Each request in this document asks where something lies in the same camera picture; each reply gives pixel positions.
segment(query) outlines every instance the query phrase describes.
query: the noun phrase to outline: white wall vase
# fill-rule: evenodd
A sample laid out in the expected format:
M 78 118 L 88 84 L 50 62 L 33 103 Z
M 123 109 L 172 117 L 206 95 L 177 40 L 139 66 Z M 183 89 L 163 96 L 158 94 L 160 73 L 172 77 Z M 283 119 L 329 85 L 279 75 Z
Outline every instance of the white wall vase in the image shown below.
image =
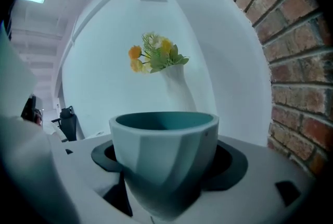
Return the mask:
M 184 77 L 184 65 L 169 66 L 162 69 L 160 73 L 165 80 L 172 109 L 196 112 L 196 104 Z

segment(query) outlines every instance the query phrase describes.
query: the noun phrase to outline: brick wall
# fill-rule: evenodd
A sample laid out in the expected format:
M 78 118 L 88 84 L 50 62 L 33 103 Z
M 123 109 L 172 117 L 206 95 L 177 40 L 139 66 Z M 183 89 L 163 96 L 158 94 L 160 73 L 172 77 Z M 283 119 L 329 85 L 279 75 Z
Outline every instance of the brick wall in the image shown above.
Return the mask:
M 271 69 L 268 147 L 317 176 L 333 150 L 333 47 L 316 0 L 234 0 Z

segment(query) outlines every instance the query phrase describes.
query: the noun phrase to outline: cup rim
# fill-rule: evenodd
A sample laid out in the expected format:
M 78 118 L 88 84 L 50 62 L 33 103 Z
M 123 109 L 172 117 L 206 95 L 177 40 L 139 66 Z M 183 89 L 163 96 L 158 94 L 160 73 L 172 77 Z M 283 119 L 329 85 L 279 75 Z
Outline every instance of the cup rim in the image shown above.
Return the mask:
M 133 128 L 129 127 L 123 124 L 120 124 L 117 122 L 117 118 L 121 116 L 126 116 L 126 115 L 134 115 L 134 114 L 145 114 L 145 113 L 172 113 L 172 112 L 180 112 L 180 113 L 194 113 L 194 114 L 204 114 L 207 116 L 211 116 L 212 119 L 208 121 L 207 123 L 197 125 L 195 127 L 189 127 L 189 128 L 183 128 L 183 129 L 173 129 L 173 130 L 147 130 L 147 129 L 138 129 L 138 128 Z M 138 112 L 138 113 L 129 113 L 129 114 L 122 114 L 115 116 L 109 120 L 109 124 L 111 127 L 111 132 L 112 132 L 112 127 L 120 128 L 120 129 L 127 129 L 127 130 L 132 130 L 135 131 L 136 133 L 143 133 L 142 135 L 156 135 L 159 136 L 161 134 L 168 134 L 168 135 L 179 135 L 181 134 L 188 134 L 188 133 L 193 133 L 193 132 L 199 132 L 202 130 L 205 130 L 206 128 L 209 128 L 214 125 L 219 124 L 219 117 L 214 115 L 214 114 L 209 114 L 209 113 L 203 113 L 203 112 L 186 112 L 186 111 L 152 111 L 152 112 Z

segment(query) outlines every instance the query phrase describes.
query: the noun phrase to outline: ceiling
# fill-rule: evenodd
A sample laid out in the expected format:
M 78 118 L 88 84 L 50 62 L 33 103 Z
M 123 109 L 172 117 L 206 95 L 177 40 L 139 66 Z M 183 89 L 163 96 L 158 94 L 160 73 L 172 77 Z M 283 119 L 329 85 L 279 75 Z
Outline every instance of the ceiling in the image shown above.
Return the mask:
M 34 94 L 45 111 L 53 110 L 51 82 L 57 49 L 69 27 L 69 20 L 80 13 L 86 0 L 45 0 L 43 4 L 16 0 L 12 17 L 12 44 L 21 59 L 36 75 Z

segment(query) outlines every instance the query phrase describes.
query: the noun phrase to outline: flower bouquet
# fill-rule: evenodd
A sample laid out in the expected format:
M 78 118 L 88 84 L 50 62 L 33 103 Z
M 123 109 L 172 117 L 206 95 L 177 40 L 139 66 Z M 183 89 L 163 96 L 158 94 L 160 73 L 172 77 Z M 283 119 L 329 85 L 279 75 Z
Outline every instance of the flower bouquet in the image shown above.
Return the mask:
M 134 72 L 155 73 L 162 69 L 186 64 L 188 57 L 178 53 L 177 45 L 168 38 L 155 34 L 154 32 L 142 35 L 143 47 L 134 45 L 129 50 L 131 68 Z

